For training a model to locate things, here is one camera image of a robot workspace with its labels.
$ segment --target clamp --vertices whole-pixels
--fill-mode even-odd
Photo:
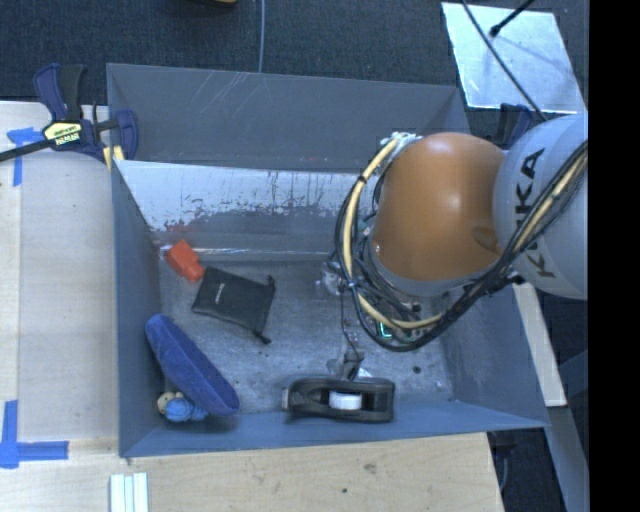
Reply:
[[[120,150],[127,159],[134,157],[138,147],[138,128],[133,111],[118,110],[115,117],[98,122],[96,106],[93,122],[84,119],[78,89],[85,71],[82,65],[49,64],[34,76],[38,101],[51,114],[51,123],[42,129],[43,139],[0,153],[0,162],[50,148],[54,151],[74,151],[91,156],[109,165],[110,149],[100,140],[100,133],[118,128]]]

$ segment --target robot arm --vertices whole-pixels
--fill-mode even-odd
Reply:
[[[419,348],[514,273],[586,299],[586,126],[586,115],[547,121],[506,157],[464,134],[416,138],[402,151],[392,137],[336,224],[334,263],[369,336],[392,351]],[[384,181],[369,238],[354,225],[376,170]],[[453,297],[448,306],[432,307],[444,296]]]

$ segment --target blue cloth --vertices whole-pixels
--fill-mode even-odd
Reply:
[[[240,401],[231,384],[169,317],[153,315],[145,332],[165,376],[197,407],[217,416],[238,412]]]

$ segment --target gray bin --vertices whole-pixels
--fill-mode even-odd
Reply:
[[[308,446],[541,427],[547,413],[510,288],[480,300],[409,354],[360,331],[363,367],[396,383],[395,418],[360,424],[280,410],[282,386],[329,375],[342,348],[340,300],[317,281],[335,215],[381,138],[396,130],[468,132],[453,87],[155,68],[108,67],[109,103],[140,129],[133,161],[112,173],[123,457]],[[370,195],[363,193],[362,203]],[[191,312],[199,283],[163,251],[184,238],[204,265],[276,280],[263,345]],[[144,325],[162,312],[236,389],[240,412],[172,424],[157,410],[167,383]],[[354,320],[345,301],[345,315]]]

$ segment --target wire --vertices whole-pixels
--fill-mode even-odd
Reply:
[[[476,19],[476,17],[471,12],[471,9],[469,8],[469,4],[467,3],[467,0],[460,0],[460,1],[462,2],[462,6],[464,7],[464,10],[467,12],[467,16],[469,16],[469,19],[471,20],[471,23],[473,23],[473,26],[478,31],[478,34],[480,34],[480,37],[482,37],[482,39],[484,40],[485,44],[487,45],[487,48],[489,48],[489,50],[491,51],[493,56],[498,61],[498,64],[500,64],[500,67],[502,67],[502,69],[507,74],[509,79],[513,82],[513,85],[515,85],[516,88],[520,91],[520,93],[525,97],[525,99],[527,100],[529,105],[531,105],[533,110],[535,110],[536,114],[538,114],[543,121],[546,121],[548,119],[547,116],[545,116],[542,113],[542,110],[540,110],[540,108],[538,107],[536,102],[533,101],[533,99],[531,98],[531,96],[529,96],[529,94],[527,94],[527,91],[525,91],[524,87],[522,87],[520,82],[516,79],[516,77],[513,75],[513,73],[509,70],[509,68],[504,63],[504,61],[502,60],[500,55],[498,55],[498,52],[496,51],[496,49],[491,44],[491,41],[489,41],[489,38],[483,32],[482,27],[478,23],[478,20]]]
[[[258,73],[262,73],[262,61],[264,60],[264,31],[265,18],[267,17],[267,6],[265,0],[262,0],[260,7],[260,51],[258,53]]]
[[[397,139],[392,139],[374,157],[367,168],[358,177],[350,192],[345,198],[336,220],[334,233],[335,250],[331,257],[337,257],[342,277],[351,291],[356,313],[361,326],[376,343],[393,352],[407,352],[416,350],[433,341],[446,329],[460,318],[480,297],[494,293],[513,280],[509,277],[513,261],[520,256],[542,233],[544,233],[568,207],[575,192],[582,183],[587,170],[588,141],[584,141],[560,166],[553,178],[545,185],[542,192],[531,205],[531,209],[519,224],[516,232],[511,236],[502,255],[493,266],[480,278],[464,287],[462,295],[443,313],[429,318],[407,321],[389,318],[388,314],[380,311],[378,304],[386,304],[387,309],[395,310],[405,317],[406,310],[403,306],[398,308],[399,301],[389,300],[388,294],[392,294],[388,286],[380,286],[376,278],[375,267],[366,268],[366,263],[353,254],[354,245],[362,251],[362,241],[354,244],[357,232],[354,231],[355,213],[361,192],[367,180],[381,166],[383,161],[391,154],[397,145]],[[389,163],[381,170],[380,179],[389,168]],[[399,338],[396,332],[392,338],[384,338],[372,328],[373,319],[387,327],[400,329],[401,331],[424,330],[417,339]]]

